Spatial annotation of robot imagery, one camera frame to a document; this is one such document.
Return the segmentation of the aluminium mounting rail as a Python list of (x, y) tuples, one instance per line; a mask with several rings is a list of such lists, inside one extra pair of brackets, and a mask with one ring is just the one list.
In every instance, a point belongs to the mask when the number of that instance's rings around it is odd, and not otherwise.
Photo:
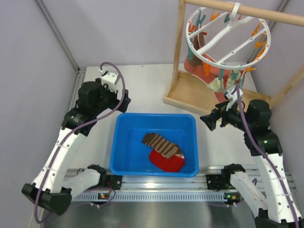
[(202, 169), (192, 178), (106, 175), (105, 184), (72, 194), (72, 202), (242, 202), (241, 194), (225, 185), (220, 167)]

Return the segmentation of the teal clip holding sock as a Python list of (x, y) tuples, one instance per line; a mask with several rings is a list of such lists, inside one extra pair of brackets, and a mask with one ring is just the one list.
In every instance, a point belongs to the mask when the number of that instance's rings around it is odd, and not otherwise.
[(202, 23), (204, 22), (205, 20), (205, 17), (206, 15), (205, 14), (202, 14), (201, 10), (199, 11), (199, 14), (198, 14), (198, 17), (197, 17), (197, 20), (196, 20), (196, 24), (195, 24), (195, 28), (196, 29), (199, 29), (199, 27), (202, 25)]

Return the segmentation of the orange clip far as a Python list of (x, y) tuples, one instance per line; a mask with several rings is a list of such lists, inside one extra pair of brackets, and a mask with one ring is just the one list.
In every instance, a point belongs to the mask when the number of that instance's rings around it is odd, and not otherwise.
[(210, 22), (212, 22), (213, 20), (215, 20), (220, 14), (221, 14), (221, 11), (216, 12), (216, 10), (214, 9), (212, 11), (212, 14), (211, 14), (211, 17), (210, 17)]

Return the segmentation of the teal clip far right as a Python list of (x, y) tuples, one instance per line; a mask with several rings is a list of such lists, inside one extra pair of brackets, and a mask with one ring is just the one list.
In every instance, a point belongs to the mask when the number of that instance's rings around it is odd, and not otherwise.
[(224, 23), (228, 23), (229, 21), (230, 21), (230, 14), (227, 14), (224, 19)]

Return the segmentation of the teal clip front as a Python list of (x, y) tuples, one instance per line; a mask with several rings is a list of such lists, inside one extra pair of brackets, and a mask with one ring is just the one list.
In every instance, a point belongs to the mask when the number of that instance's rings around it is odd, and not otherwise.
[(231, 70), (229, 74), (229, 79), (232, 81), (236, 81), (241, 74), (240, 70)]
[(218, 79), (220, 81), (223, 80), (224, 72), (225, 72), (225, 69), (220, 69), (219, 70)]

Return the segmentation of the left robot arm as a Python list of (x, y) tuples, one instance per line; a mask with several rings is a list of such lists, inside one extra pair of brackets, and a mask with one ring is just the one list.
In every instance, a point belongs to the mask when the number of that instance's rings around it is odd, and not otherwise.
[(80, 145), (89, 136), (97, 121), (115, 111), (125, 113), (130, 103), (122, 76), (103, 76), (84, 82), (78, 90), (75, 106), (65, 114), (54, 148), (38, 176), (22, 187), (22, 194), (34, 204), (36, 222), (38, 209), (59, 216), (69, 208), (73, 198), (95, 186), (107, 184), (107, 171), (91, 164), (82, 173), (64, 180), (68, 167)]

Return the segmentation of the teal clip left rim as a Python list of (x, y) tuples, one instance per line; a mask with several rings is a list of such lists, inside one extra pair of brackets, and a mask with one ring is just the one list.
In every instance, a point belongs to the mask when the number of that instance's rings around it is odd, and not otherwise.
[(191, 50), (190, 47), (194, 47), (193, 43), (191, 43), (190, 45), (188, 45), (188, 60), (192, 61), (194, 54), (193, 54), (193, 52), (192, 52), (192, 50)]

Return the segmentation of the pink and brown sock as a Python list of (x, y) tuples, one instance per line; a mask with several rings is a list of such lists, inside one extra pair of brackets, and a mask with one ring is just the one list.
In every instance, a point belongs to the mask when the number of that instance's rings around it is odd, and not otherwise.
[[(189, 61), (188, 57), (186, 57), (185, 62), (184, 62), (184, 68), (188, 73), (201, 79), (206, 85), (211, 83), (214, 80), (214, 78), (218, 77), (219, 70), (220, 70), (219, 68), (211, 66), (209, 76), (205, 76), (204, 69), (203, 69), (203, 61), (200, 60), (199, 58), (197, 58), (195, 55), (193, 56), (192, 61)], [(231, 70), (225, 70), (225, 72), (224, 72), (223, 80), (224, 80), (225, 90), (226, 90), (226, 82), (227, 82), (228, 75), (230, 74), (230, 72), (231, 72)], [(215, 97), (219, 103), (224, 102), (226, 100), (226, 98), (224, 96), (224, 91), (223, 92), (213, 92), (212, 90), (210, 90), (210, 91), (215, 95)]]

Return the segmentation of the small cream sock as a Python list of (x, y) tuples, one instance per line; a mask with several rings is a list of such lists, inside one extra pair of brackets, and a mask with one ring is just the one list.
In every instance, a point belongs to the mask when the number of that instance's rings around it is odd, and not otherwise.
[(216, 77), (211, 83), (207, 84), (207, 88), (209, 88), (213, 92), (223, 92), (225, 90), (224, 80)]

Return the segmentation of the orange clip inner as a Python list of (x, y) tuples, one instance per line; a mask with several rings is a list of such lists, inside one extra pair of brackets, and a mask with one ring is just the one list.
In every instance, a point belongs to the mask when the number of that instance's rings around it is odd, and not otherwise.
[(188, 26), (188, 34), (191, 34), (195, 31), (195, 25), (192, 25), (191, 21), (189, 21), (189, 26)]

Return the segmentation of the red sock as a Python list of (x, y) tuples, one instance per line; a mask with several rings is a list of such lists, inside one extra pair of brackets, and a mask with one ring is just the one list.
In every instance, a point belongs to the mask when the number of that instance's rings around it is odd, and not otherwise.
[(152, 150), (149, 154), (150, 162), (164, 172), (179, 172), (185, 165), (185, 158), (174, 155), (170, 158), (165, 158), (156, 150)]

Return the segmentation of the orange clip front right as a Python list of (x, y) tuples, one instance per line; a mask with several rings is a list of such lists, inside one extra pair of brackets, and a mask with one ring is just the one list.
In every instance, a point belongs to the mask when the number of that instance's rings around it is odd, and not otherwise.
[(245, 69), (245, 72), (251, 72), (251, 71), (255, 71), (256, 68), (252, 68), (252, 67), (248, 67)]

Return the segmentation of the brown striped sock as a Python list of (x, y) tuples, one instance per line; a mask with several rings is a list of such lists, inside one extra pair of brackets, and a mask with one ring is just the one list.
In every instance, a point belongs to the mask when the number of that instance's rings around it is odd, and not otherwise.
[(173, 156), (184, 158), (182, 150), (177, 144), (168, 141), (157, 133), (146, 133), (142, 143), (153, 148), (166, 159), (170, 159)]

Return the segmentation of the wooden hanging rack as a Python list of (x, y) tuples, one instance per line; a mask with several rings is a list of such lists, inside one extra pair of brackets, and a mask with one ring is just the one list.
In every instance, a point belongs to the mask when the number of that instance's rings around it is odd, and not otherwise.
[[(226, 12), (232, 12), (234, 4), (219, 0), (179, 1), (173, 76), (171, 85), (169, 86), (163, 101), (165, 104), (172, 105), (192, 113), (206, 114), (211, 111), (216, 104), (217, 99), (215, 94), (207, 89), (207, 85), (199, 77), (186, 71), (179, 70), (186, 4), (207, 7), (214, 10), (223, 10)], [(245, 16), (258, 16), (262, 19), (267, 19), (273, 22), (280, 22), (300, 27), (304, 25), (304, 18), (298, 15), (249, 6), (242, 6), (238, 11)], [(248, 104), (252, 99), (262, 99), (268, 102), (270, 107), (273, 108), (283, 100), (283, 98), (303, 79), (303, 77), (304, 68), (301, 66), (273, 97), (250, 90), (244, 90), (244, 102), (245, 104)]]

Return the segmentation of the orange clip lower left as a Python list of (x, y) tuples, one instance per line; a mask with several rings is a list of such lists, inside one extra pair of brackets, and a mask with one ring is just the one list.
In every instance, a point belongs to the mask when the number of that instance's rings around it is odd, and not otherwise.
[(204, 75), (209, 76), (211, 65), (206, 62), (203, 62)]

